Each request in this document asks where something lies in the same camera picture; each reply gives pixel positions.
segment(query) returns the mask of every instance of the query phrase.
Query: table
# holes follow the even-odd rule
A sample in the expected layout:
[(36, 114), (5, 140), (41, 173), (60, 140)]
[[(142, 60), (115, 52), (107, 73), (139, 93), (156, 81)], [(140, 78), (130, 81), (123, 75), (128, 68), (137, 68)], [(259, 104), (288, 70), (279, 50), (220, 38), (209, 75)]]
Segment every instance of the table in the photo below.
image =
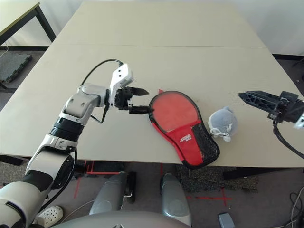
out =
[[(48, 38), (56, 38), (51, 26), (44, 16), (39, 1), (1, 2), (0, 3), (0, 45), (8, 40), (33, 17), (37, 17)], [(14, 93), (15, 88), (7, 88), (0, 83), (0, 92)]]
[[(234, 8), (219, 3), (84, 2), (0, 113), (0, 153), (32, 156), (86, 74), (108, 58), (128, 63), (136, 78), (132, 86), (150, 92), (135, 97), (135, 105), (148, 105), (162, 89), (191, 97), (204, 123), (224, 106), (234, 110), (238, 133), (230, 143), (216, 139), (221, 155), (211, 165), (304, 166), (273, 135), (267, 113), (238, 97), (248, 90), (299, 91)], [(115, 68), (98, 68), (88, 83), (109, 86)], [(304, 151), (302, 132), (290, 123), (280, 131)], [(110, 110), (102, 125), (89, 120), (78, 157), (180, 163), (147, 115), (118, 110)]]

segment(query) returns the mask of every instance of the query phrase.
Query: red tape cross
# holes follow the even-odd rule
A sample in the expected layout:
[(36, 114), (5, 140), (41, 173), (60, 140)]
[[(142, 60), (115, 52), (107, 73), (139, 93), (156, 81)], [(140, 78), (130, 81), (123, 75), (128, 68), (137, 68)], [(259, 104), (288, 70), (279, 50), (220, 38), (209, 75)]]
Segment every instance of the red tape cross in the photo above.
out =
[(209, 196), (195, 196), (197, 200), (222, 200), (224, 201), (224, 206), (227, 206), (227, 200), (232, 200), (231, 197), (226, 197), (224, 188), (222, 188), (223, 197), (209, 197)]

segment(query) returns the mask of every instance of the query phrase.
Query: cable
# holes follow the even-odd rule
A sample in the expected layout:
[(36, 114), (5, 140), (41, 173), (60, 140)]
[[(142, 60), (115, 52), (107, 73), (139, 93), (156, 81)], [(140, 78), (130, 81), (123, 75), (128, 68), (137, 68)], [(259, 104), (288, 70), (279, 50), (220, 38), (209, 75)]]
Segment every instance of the cable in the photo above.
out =
[[(301, 197), (299, 197), (299, 195), (295, 192), (292, 192), (289, 194), (289, 199), (290, 201), (292, 202), (293, 206), (295, 206), (295, 208), (298, 210), (298, 213), (293, 216), (293, 221), (291, 222), (291, 219), (289, 221), (287, 221), (284, 225), (282, 226), (278, 226), (278, 227), (271, 227), (271, 228), (285, 228), (285, 227), (288, 227), (289, 225), (291, 225), (291, 223), (295, 223), (297, 220), (296, 218), (301, 214), (302, 210), (303, 210), (303, 203), (302, 203), (302, 200), (301, 200)], [(299, 201), (300, 202), (300, 207), (297, 206), (297, 202), (296, 201)]]
[[(121, 66), (122, 64), (124, 64), (122, 61), (118, 60), (118, 59), (107, 59), (105, 61), (102, 61), (101, 63), (97, 64), (88, 74), (87, 76), (84, 78), (84, 80), (82, 81), (81, 85), (82, 86), (86, 80), (90, 77), (91, 73), (96, 70), (96, 68), (98, 68), (100, 65), (104, 64), (104, 63), (107, 63), (107, 62), (117, 62), (119, 63), (119, 66)], [(102, 124), (105, 120), (105, 115), (106, 115), (106, 112), (109, 110), (109, 105), (106, 105), (105, 108), (104, 108), (104, 114), (103, 114), (103, 118), (102, 120), (98, 120), (95, 116), (91, 115), (90, 117), (92, 119), (94, 119), (95, 121), (97, 121), (98, 123)]]
[(286, 146), (288, 149), (290, 149), (292, 152), (294, 152), (295, 154), (297, 154), (298, 156), (300, 156), (301, 158), (304, 159), (304, 154), (302, 154), (301, 152), (299, 152), (296, 148), (294, 148), (293, 146), (291, 146), (284, 138), (283, 136), (281, 135), (278, 127), (277, 127), (277, 124), (278, 122), (277, 121), (273, 121), (272, 122), (273, 124), (273, 127), (274, 127), (274, 134), (276, 135), (276, 137), (278, 138), (278, 140), (284, 145)]
[(6, 43), (6, 41), (5, 41), (5, 44), (6, 44), (6, 51), (0, 55), (0, 58), (1, 58), (5, 53), (7, 53), (7, 52), (9, 51), (9, 46), (8, 46), (8, 44)]
[(81, 86), (86, 82), (86, 80), (90, 77), (91, 73), (92, 73), (93, 71), (96, 70), (96, 68), (98, 68), (100, 65), (102, 65), (102, 64), (104, 64), (104, 63), (106, 63), (106, 62), (117, 62), (117, 63), (119, 63), (119, 66), (121, 66), (122, 64), (124, 64), (122, 61), (117, 60), (117, 59), (107, 59), (107, 60), (105, 60), (105, 61), (102, 61), (101, 63), (97, 64), (97, 65), (96, 65), (96, 66), (87, 74), (87, 76), (86, 76), (86, 77), (84, 78), (84, 80), (82, 81)]
[(73, 210), (71, 213), (68, 214), (68, 216), (66, 216), (66, 217), (61, 221), (61, 223), (64, 223), (64, 221), (65, 221), (68, 217), (70, 217), (72, 214), (74, 214), (76, 211), (78, 211), (79, 209), (83, 208), (84, 206), (86, 206), (86, 205), (88, 205), (88, 204), (90, 204), (90, 203), (92, 203), (92, 202), (94, 202), (94, 201), (95, 201), (95, 200), (88, 201), (87, 203), (81, 205), (79, 208)]
[(293, 209), (291, 210), (291, 227), (292, 228), (294, 228), (294, 222), (293, 222), (293, 220), (294, 220), (294, 218), (293, 218), (293, 216), (294, 216), (294, 210), (295, 210), (295, 207), (296, 207), (296, 205), (297, 205), (297, 203), (298, 203), (298, 200), (299, 200), (299, 198), (300, 198), (300, 196), (301, 196), (301, 193), (302, 193), (302, 191), (303, 191), (303, 189), (304, 189), (304, 186), (301, 188), (301, 190), (299, 191), (299, 194), (298, 194), (298, 197), (296, 198), (296, 200), (295, 200), (295, 202), (294, 202), (294, 206), (293, 206)]
[(290, 225), (291, 224), (291, 222), (289, 222), (289, 223), (287, 223), (286, 225), (284, 225), (284, 226), (279, 226), (279, 227), (271, 227), (271, 228), (285, 228), (285, 227), (287, 227), (288, 225)]
[(77, 163), (77, 148), (75, 148), (75, 154), (74, 154), (74, 165), (72, 168), (72, 171), (67, 179), (67, 181), (65, 182), (64, 186), (62, 186), (62, 188), (56, 193), (55, 196), (53, 196), (51, 199), (49, 199), (41, 208), (40, 211), (41, 212), (43, 209), (45, 209), (48, 205), (50, 205), (51, 202), (53, 202), (63, 191), (64, 189), (67, 187), (67, 185), (69, 184), (69, 182), (71, 181), (72, 177), (74, 176), (75, 173), (75, 167), (76, 167), (76, 163)]

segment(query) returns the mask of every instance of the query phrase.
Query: printed logo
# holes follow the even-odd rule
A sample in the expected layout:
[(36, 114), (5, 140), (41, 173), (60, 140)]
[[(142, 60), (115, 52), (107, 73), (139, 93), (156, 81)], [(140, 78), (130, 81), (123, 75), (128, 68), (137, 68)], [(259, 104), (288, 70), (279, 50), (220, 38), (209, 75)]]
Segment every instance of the printed logo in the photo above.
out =
[(185, 135), (184, 137), (180, 138), (180, 142), (183, 142), (183, 141), (188, 141), (191, 139), (191, 135), (190, 134), (187, 134)]

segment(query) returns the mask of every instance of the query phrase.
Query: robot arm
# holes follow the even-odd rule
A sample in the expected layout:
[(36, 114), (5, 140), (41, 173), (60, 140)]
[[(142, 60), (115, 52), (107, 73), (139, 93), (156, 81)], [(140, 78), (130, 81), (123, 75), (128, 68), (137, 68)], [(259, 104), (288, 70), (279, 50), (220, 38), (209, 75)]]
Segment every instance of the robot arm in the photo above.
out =
[(151, 111), (146, 106), (132, 106), (132, 95), (148, 94), (143, 89), (126, 87), (132, 81), (128, 65), (123, 64), (113, 72), (110, 89), (90, 84), (78, 88), (29, 161), (25, 177), (0, 190), (0, 227), (29, 227), (49, 192), (68, 183), (76, 162), (78, 138), (95, 107), (105, 106), (104, 117), (114, 107), (135, 114)]
[(304, 154), (291, 146), (281, 135), (277, 127), (278, 123), (287, 121), (295, 123), (294, 127), (296, 129), (304, 129), (304, 101), (298, 99), (298, 95), (285, 91), (280, 96), (263, 91), (247, 91), (238, 95), (246, 104), (268, 112), (268, 118), (273, 120), (273, 132), (278, 140), (304, 159)]

